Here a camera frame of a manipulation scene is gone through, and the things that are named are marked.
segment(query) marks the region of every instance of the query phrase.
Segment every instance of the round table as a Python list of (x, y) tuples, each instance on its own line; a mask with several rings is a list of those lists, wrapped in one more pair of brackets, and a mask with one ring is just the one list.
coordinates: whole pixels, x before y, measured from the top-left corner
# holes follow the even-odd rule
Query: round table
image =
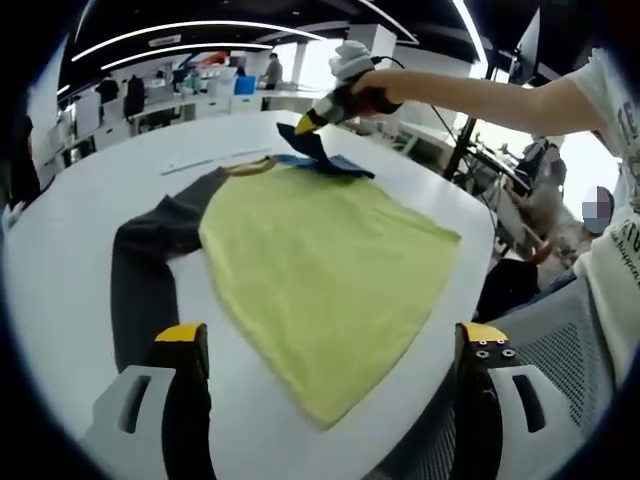
[[(117, 228), (220, 165), (293, 153), (276, 122), (292, 112), (209, 118), (137, 136), (63, 171), (6, 238), (5, 280), (16, 339), (39, 393), (72, 438), (117, 375), (110, 319)], [(171, 263), (181, 318), (209, 330), (210, 446), (222, 480), (360, 480), (412, 426), (454, 356), (454, 325), (471, 319), (493, 246), (487, 208), (438, 175), (336, 127), (329, 155), (376, 174), (377, 185), (461, 237), (429, 321), (393, 370), (328, 431), (298, 408), (211, 291), (201, 252)], [(242, 152), (254, 153), (243, 155)], [(169, 175), (177, 165), (214, 162)]]

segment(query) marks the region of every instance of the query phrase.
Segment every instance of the ceiling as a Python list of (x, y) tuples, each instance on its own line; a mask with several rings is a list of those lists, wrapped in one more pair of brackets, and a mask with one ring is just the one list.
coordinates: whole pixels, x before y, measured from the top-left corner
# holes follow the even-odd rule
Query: ceiling
[[(588, 31), (576, 13), (577, 0), (542, 0), (542, 63), (559, 74), (573, 69), (584, 50)], [(417, 48), (466, 61), (476, 59), (465, 25), (452, 0), (375, 0), (374, 6), (404, 26), (419, 41)], [(465, 0), (485, 45), (510, 52), (526, 29), (539, 0)], [(180, 44), (236, 42), (275, 45), (308, 38), (286, 35), (265, 41), (274, 31), (243, 26), (190, 26), (127, 38), (99, 49), (76, 62), (71, 58), (118, 35), (143, 28), (202, 20), (260, 22), (290, 28), (323, 22), (341, 22), (337, 28), (315, 31), (323, 37), (344, 37), (348, 23), (381, 23), (398, 35), (409, 37), (358, 0), (179, 0), (162, 4), (157, 0), (93, 0), (70, 33), (60, 85), (70, 91), (101, 76), (100, 67), (113, 61), (149, 51), (148, 41), (180, 33)], [(567, 28), (571, 27), (571, 36)], [(500, 59), (508, 68), (508, 58)]]

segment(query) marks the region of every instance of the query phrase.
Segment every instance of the gray long-sleeve shirt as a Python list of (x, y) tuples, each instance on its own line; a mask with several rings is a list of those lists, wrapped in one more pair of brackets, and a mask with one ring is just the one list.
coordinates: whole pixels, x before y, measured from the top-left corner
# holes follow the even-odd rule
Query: gray long-sleeve shirt
[(264, 77), (267, 85), (277, 85), (282, 80), (282, 64), (279, 60), (275, 59), (269, 63)]

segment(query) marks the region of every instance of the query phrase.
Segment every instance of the blue bin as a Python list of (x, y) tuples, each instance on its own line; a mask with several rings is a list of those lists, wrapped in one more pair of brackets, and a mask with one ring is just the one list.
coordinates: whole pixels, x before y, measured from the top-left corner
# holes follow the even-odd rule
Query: blue bin
[(256, 91), (256, 77), (237, 77), (233, 91), (236, 95), (252, 95)]

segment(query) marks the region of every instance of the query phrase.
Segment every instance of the computer monitor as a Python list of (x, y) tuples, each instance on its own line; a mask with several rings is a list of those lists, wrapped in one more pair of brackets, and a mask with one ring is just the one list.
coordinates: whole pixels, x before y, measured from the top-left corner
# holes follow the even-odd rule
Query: computer monitor
[(540, 48), (540, 8), (522, 35), (518, 46), (513, 52), (511, 68), (509, 69), (509, 83), (524, 85), (530, 81), (538, 71), (538, 50)]

